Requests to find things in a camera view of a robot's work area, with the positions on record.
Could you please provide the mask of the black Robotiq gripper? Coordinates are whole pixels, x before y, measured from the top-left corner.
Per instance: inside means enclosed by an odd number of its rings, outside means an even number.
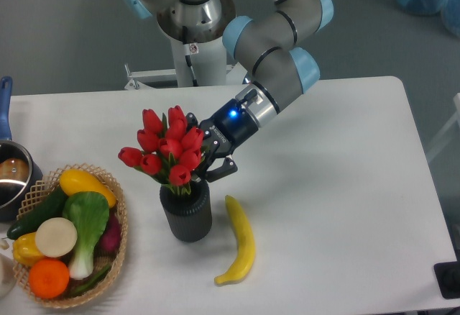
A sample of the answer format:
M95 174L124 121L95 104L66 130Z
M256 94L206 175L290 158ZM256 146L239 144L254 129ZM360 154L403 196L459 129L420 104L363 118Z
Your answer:
M203 140L205 145L211 146L214 141L218 142L216 151L209 150L204 154L204 160L195 175L201 180L214 182L237 172L238 167L231 154L259 130L248 111L236 99L231 99L200 124L192 112L187 113L185 118L188 129L200 127L204 132L209 132L210 136ZM223 158L223 162L211 170L217 158Z

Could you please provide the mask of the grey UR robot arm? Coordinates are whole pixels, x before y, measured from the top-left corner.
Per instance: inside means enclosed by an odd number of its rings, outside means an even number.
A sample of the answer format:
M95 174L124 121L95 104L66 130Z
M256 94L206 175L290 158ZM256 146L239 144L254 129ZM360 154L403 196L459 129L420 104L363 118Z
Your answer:
M228 57L249 76L246 88L199 124L206 153L193 177L210 182L234 173L234 150L318 81L316 61L298 42L334 15L331 0L273 0L275 12L260 22L237 15L232 0L124 1L138 17L157 20L180 87L225 84Z

